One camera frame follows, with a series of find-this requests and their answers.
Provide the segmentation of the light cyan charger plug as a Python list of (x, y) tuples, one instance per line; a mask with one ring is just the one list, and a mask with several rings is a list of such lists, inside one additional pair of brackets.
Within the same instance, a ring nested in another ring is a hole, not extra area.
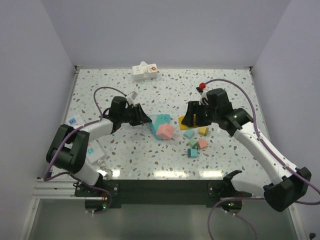
[(193, 129), (187, 129), (186, 131), (184, 131), (183, 136), (187, 139), (192, 139), (195, 135), (195, 131)]

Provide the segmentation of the light blue triangular item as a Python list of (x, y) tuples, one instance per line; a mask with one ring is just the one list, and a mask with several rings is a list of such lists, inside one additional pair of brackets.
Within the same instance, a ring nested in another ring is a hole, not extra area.
[(155, 139), (161, 141), (162, 139), (157, 136), (157, 131), (160, 125), (169, 124), (171, 121), (171, 116), (169, 114), (152, 114), (148, 116), (151, 119), (149, 123), (149, 129), (154, 135)]

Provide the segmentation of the white power strip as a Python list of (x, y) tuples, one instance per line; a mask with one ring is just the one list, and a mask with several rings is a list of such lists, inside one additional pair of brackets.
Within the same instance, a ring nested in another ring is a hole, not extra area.
[[(78, 127), (85, 124), (85, 121), (79, 114), (73, 115), (65, 120), (69, 126)], [(89, 142), (86, 150), (86, 159), (92, 164), (97, 165), (100, 160), (106, 157), (105, 152), (100, 147), (97, 140)]]

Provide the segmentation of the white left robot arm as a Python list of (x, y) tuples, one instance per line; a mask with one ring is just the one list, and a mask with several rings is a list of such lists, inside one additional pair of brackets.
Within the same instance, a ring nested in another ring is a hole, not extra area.
[(115, 96), (98, 120), (78, 127), (60, 125), (46, 154), (48, 168), (43, 180), (48, 182), (61, 175), (70, 175), (86, 185), (86, 191), (92, 196), (99, 196), (105, 190), (105, 181), (86, 160), (89, 143), (114, 134), (123, 124), (135, 127), (151, 122), (139, 103), (135, 104), (128, 97)]

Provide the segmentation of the yellow charger plug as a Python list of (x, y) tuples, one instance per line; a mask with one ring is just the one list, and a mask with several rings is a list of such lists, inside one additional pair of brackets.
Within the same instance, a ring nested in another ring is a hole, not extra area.
[(209, 132), (209, 128), (206, 127), (206, 126), (202, 126), (198, 129), (198, 133), (201, 135), (201, 136), (207, 136), (208, 135), (208, 132)]

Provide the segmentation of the salmon pink charger plug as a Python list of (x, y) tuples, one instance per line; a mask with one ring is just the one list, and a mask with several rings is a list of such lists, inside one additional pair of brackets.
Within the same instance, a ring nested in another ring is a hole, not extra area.
[(198, 149), (199, 150), (203, 150), (206, 149), (208, 147), (208, 142), (206, 139), (199, 139), (198, 140)]

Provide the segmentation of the teal blue charger plug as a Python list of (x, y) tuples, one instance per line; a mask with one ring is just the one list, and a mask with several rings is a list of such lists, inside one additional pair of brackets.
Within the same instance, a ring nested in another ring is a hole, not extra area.
[(197, 158), (198, 150), (196, 148), (188, 148), (187, 149), (187, 157), (188, 158)]

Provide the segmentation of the pink cube socket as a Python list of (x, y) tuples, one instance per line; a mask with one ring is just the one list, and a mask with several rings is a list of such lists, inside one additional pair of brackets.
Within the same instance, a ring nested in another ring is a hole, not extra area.
[(175, 129), (169, 123), (159, 125), (156, 136), (161, 140), (170, 140), (174, 135)]

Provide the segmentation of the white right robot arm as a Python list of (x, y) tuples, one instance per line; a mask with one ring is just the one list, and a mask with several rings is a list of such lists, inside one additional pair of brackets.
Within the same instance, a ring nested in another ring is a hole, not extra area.
[(246, 147), (269, 177), (264, 186), (260, 186), (251, 179), (240, 178), (240, 171), (235, 170), (223, 178), (222, 189), (227, 196), (245, 192), (263, 197), (272, 209), (282, 212), (306, 194), (311, 172), (306, 167), (298, 168), (286, 159), (254, 128), (254, 119), (246, 110), (233, 108), (225, 90), (206, 90), (202, 85), (196, 90), (200, 100), (188, 102), (182, 124), (187, 127), (218, 124)]

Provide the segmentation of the yellow cube socket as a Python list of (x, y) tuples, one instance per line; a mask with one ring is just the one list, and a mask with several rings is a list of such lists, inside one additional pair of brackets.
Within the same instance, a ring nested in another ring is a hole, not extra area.
[(184, 117), (185, 117), (185, 116), (182, 115), (182, 116), (180, 116), (180, 117), (178, 118), (179, 129), (180, 129), (181, 131), (188, 130), (188, 129), (195, 129), (195, 128), (198, 127), (197, 125), (187, 126), (187, 125), (182, 124), (182, 120), (184, 119)]

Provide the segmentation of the green charger plug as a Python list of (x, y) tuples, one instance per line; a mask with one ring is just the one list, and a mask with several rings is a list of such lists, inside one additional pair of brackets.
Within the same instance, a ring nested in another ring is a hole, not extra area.
[(199, 147), (199, 143), (196, 139), (190, 139), (189, 142), (188, 142), (188, 146), (192, 149), (198, 149)]

